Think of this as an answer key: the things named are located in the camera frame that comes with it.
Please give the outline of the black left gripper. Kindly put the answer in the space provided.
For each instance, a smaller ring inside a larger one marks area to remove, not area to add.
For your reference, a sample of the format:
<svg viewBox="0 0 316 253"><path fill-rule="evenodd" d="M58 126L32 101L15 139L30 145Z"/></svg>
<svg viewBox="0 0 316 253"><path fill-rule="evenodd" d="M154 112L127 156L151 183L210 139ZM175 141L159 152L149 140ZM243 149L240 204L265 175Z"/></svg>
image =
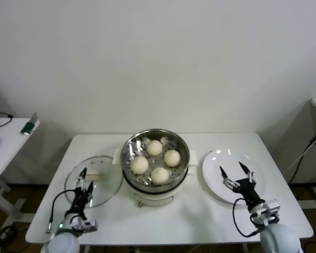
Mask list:
<svg viewBox="0 0 316 253"><path fill-rule="evenodd" d="M73 200L73 212L83 213L85 206L92 200L92 191L94 189L94 182L91 181L88 189L84 189L84 180L86 177L87 168L84 168L76 178L75 183L75 197Z"/></svg>

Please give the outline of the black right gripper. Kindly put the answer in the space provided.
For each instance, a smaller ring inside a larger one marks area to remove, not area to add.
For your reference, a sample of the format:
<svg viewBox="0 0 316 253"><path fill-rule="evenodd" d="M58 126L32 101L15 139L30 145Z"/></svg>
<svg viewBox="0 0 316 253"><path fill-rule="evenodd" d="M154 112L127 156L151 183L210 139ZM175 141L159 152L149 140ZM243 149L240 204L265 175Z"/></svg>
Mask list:
<svg viewBox="0 0 316 253"><path fill-rule="evenodd" d="M248 178L240 179L235 182L229 179L223 168L219 166L223 178L223 184L227 188L233 189L233 192L241 194L247 207L255 207L262 203L262 199L255 191L256 182L254 179L254 172L250 171L249 168L242 162L239 162L239 165Z"/></svg>

